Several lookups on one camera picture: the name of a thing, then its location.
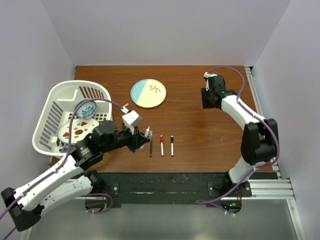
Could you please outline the purple pen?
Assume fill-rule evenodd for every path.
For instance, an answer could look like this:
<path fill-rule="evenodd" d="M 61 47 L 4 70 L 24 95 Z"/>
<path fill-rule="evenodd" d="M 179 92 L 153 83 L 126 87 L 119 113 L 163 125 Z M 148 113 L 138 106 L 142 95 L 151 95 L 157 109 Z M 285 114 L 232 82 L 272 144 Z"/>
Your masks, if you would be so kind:
<path fill-rule="evenodd" d="M 153 131 L 151 130 L 149 133 L 149 157 L 153 156 Z"/>

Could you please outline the red marker pen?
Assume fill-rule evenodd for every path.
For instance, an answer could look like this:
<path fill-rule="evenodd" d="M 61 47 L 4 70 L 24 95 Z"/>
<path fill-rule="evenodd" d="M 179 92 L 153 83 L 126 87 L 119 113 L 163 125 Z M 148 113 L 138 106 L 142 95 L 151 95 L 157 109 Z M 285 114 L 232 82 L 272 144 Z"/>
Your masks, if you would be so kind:
<path fill-rule="evenodd" d="M 164 138 L 163 135 L 160 135 L 160 154 L 164 157 Z"/>

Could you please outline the grey silver pen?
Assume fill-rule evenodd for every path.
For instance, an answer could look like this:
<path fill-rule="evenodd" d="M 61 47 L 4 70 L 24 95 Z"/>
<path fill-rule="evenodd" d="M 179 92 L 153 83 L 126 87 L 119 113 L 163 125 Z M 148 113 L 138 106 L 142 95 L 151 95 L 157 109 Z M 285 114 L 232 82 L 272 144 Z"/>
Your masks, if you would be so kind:
<path fill-rule="evenodd" d="M 170 156 L 174 156 L 174 136 L 170 136 Z"/>

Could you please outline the white black-tip marker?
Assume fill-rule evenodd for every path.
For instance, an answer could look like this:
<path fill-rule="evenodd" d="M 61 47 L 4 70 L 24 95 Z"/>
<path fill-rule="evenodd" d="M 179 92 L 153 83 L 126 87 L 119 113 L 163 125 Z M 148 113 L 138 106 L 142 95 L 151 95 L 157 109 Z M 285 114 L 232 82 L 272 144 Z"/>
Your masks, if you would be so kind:
<path fill-rule="evenodd" d="M 147 129 L 146 129 L 146 131 L 144 133 L 144 136 L 148 138 L 149 137 L 149 133 L 150 133 L 150 126 L 147 127 Z"/>

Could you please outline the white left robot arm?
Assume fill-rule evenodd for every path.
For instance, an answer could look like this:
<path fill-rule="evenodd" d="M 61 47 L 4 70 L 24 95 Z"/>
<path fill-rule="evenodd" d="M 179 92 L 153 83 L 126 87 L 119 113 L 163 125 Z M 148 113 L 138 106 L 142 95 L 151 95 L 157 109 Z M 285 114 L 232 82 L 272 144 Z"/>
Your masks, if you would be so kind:
<path fill-rule="evenodd" d="M 102 179 L 93 171 L 85 171 L 100 162 L 104 153 L 123 147 L 135 152 L 150 142 L 149 131 L 141 132 L 138 126 L 128 124 L 118 131 L 114 121 L 103 121 L 54 167 L 21 187 L 3 190 L 4 212 L 9 213 L 15 230 L 23 232 L 33 227 L 47 212 L 74 198 L 100 196 Z"/>

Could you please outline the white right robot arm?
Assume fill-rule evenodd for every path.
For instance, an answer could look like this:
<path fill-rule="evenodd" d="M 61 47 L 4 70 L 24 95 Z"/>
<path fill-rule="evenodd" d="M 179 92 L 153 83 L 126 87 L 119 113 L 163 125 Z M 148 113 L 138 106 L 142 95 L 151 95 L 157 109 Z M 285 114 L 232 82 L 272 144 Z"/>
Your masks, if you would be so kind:
<path fill-rule="evenodd" d="M 224 175 L 220 193 L 233 197 L 251 174 L 277 157 L 279 153 L 278 124 L 249 108 L 234 90 L 227 90 L 221 75 L 204 73 L 206 85 L 201 89 L 202 107 L 217 108 L 231 116 L 243 130 L 241 157 Z"/>

